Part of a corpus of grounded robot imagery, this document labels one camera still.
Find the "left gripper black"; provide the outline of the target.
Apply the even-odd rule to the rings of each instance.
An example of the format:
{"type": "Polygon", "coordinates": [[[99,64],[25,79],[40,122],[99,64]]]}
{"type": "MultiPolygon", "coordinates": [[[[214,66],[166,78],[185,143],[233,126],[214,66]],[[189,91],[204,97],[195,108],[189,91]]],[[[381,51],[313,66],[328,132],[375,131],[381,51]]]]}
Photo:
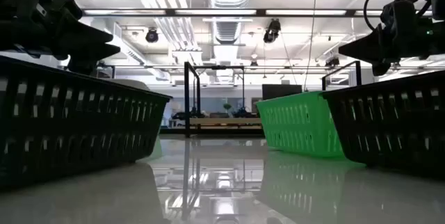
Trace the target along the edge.
{"type": "Polygon", "coordinates": [[[1,0],[1,50],[70,56],[70,72],[91,74],[120,48],[107,44],[110,33],[79,22],[81,17],[74,0],[1,0]]]}

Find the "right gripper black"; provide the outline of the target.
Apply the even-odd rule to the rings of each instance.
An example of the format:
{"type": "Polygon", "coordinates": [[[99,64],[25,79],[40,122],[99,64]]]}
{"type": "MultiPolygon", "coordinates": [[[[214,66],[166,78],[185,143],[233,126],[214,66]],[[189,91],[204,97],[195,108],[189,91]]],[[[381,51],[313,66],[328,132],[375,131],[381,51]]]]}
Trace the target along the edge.
{"type": "Polygon", "coordinates": [[[444,53],[444,20],[423,17],[408,0],[384,6],[381,22],[367,36],[339,47],[339,53],[371,64],[373,76],[381,77],[391,62],[417,57],[421,60],[444,53]]]}

